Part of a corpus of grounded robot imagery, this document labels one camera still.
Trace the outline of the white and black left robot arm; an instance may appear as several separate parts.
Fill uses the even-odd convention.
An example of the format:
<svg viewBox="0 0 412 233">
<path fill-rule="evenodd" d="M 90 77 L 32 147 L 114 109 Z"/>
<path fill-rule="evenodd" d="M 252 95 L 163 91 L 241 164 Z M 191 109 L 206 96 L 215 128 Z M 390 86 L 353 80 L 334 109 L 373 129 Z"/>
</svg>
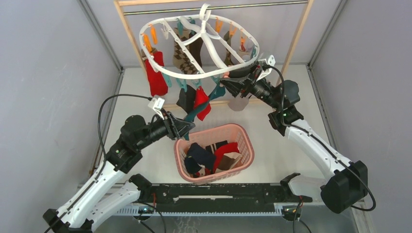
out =
<svg viewBox="0 0 412 233">
<path fill-rule="evenodd" d="M 147 202 L 152 196 L 151 184 L 139 174 L 119 191 L 108 197 L 105 194 L 142 158 L 144 148 L 165 136 L 172 140 L 182 138 L 195 127 L 192 120 L 165 114 L 152 123 L 146 123 L 140 115 L 128 117 L 98 170 L 64 205 L 44 213 L 49 229 L 55 233 L 92 233 L 129 203 Z"/>
</svg>

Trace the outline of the black sock with beige stripes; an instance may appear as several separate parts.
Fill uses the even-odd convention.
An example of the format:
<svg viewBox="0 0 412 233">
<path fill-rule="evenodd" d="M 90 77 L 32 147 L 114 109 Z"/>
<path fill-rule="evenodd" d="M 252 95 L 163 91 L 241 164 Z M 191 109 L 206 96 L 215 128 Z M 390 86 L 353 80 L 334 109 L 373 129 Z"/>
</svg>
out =
<svg viewBox="0 0 412 233">
<path fill-rule="evenodd" d="M 221 142 L 216 142 L 216 143 L 213 143 L 213 144 L 211 144 L 211 145 L 206 146 L 206 147 L 205 147 L 205 150 L 207 150 L 207 151 L 209 151 L 210 153 L 213 153 L 213 154 L 214 154 L 217 149 L 219 149 L 220 147 L 222 147 L 222 146 L 224 146 L 224 145 L 227 145 L 227 144 L 228 144 L 228 141 L 227 141 L 227 140 L 221 141 Z"/>
</svg>

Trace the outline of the brown and tan sock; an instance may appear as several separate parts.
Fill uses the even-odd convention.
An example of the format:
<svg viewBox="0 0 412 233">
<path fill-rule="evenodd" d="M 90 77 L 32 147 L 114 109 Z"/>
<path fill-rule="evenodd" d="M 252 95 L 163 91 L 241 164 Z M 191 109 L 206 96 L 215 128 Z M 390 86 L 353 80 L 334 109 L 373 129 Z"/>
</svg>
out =
<svg viewBox="0 0 412 233">
<path fill-rule="evenodd" d="M 225 153 L 219 161 L 215 173 L 231 170 L 241 159 L 242 155 L 237 152 Z"/>
</svg>

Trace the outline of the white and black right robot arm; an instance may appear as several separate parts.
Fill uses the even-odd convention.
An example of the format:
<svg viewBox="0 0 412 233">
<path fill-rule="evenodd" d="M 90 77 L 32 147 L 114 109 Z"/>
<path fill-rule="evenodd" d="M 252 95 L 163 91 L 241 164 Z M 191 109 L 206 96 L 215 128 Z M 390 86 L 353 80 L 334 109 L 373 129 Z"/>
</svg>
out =
<svg viewBox="0 0 412 233">
<path fill-rule="evenodd" d="M 295 143 L 320 169 L 323 178 L 306 177 L 294 173 L 281 183 L 281 197 L 287 202 L 299 196 L 320 199 L 334 213 L 347 208 L 372 211 L 376 199 L 368 187 L 368 168 L 362 161 L 352 162 L 323 140 L 296 109 L 300 101 L 299 86 L 292 80 L 282 79 L 272 86 L 260 75 L 279 70 L 270 65 L 228 71 L 220 83 L 233 95 L 248 94 L 274 109 L 268 114 L 271 127 Z"/>
</svg>

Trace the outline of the dark green patterned sock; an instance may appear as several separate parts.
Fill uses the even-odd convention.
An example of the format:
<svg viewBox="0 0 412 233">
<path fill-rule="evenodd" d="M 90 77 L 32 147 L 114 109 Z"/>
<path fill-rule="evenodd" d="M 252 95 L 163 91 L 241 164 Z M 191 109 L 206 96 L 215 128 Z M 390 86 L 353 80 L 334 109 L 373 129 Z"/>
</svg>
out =
<svg viewBox="0 0 412 233">
<path fill-rule="evenodd" d="M 225 93 L 225 88 L 220 84 L 217 84 L 209 95 L 205 93 L 201 86 L 198 87 L 195 92 L 194 108 L 184 117 L 184 121 L 193 123 L 196 118 L 204 121 L 206 116 L 211 112 L 210 102 L 219 97 L 223 97 Z"/>
</svg>

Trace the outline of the navy sock with red cuff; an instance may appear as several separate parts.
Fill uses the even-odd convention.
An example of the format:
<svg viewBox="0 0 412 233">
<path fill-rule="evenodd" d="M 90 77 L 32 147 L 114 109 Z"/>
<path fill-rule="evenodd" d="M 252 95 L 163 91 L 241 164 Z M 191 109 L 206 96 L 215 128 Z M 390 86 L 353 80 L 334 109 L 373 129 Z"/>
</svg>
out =
<svg viewBox="0 0 412 233">
<path fill-rule="evenodd" d="M 211 175 L 215 161 L 216 156 L 213 153 L 204 149 L 199 144 L 193 143 L 184 158 L 184 165 L 187 173 L 198 178 Z"/>
</svg>

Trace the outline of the pink plastic laundry basket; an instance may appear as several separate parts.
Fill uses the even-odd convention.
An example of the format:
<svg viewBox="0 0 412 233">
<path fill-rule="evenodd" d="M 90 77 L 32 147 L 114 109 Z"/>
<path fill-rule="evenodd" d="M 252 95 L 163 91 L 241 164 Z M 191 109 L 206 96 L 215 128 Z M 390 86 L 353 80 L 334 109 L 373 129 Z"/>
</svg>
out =
<svg viewBox="0 0 412 233">
<path fill-rule="evenodd" d="M 233 169 L 200 178 L 194 178 L 186 171 L 184 158 L 187 154 L 189 146 L 192 143 L 198 143 L 203 147 L 225 140 L 229 143 L 236 142 L 241 154 L 240 161 L 234 166 Z M 174 144 L 173 149 L 179 175 L 185 181 L 197 185 L 202 185 L 235 176 L 241 171 L 248 168 L 252 164 L 255 157 L 255 152 L 246 130 L 242 126 L 232 123 L 199 132 L 190 133 L 188 141 L 184 139 L 177 140 Z"/>
</svg>

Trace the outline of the wooden clothes rack frame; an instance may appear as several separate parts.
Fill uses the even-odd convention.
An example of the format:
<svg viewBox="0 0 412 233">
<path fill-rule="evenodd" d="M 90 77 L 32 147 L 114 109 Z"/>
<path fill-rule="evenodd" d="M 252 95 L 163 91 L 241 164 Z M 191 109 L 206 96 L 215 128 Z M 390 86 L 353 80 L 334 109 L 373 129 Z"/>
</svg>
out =
<svg viewBox="0 0 412 233">
<path fill-rule="evenodd" d="M 122 25 L 126 31 L 127 37 L 132 45 L 133 51 L 137 57 L 137 60 L 140 64 L 140 66 L 145 70 L 145 65 L 144 61 L 142 59 L 141 55 L 141 48 L 144 48 L 144 42 L 140 39 L 140 36 L 135 36 L 134 32 L 132 31 L 132 27 L 130 26 L 130 23 L 128 19 L 126 18 L 123 13 L 125 11 L 125 7 L 137 7 L 137 6 L 143 6 L 143 5 L 157 5 L 157 4 L 172 4 L 172 3 L 184 3 L 184 0 L 115 0 L 114 5 L 117 10 L 117 13 L 120 17 L 120 20 L 122 22 Z M 287 55 L 285 57 L 285 61 L 282 63 L 282 69 L 281 72 L 283 75 L 285 75 L 289 69 L 289 66 L 291 65 L 291 60 L 292 57 L 295 53 L 295 50 L 297 48 L 297 44 L 299 42 L 299 39 L 301 37 L 303 28 L 305 26 L 305 23 L 308 19 L 308 16 L 310 14 L 310 11 L 312 9 L 314 1 L 309 0 L 307 4 L 302 4 L 303 5 L 303 10 L 300 16 L 300 19 L 297 23 L 295 32 L 292 37 L 292 41 L 290 43 Z"/>
</svg>

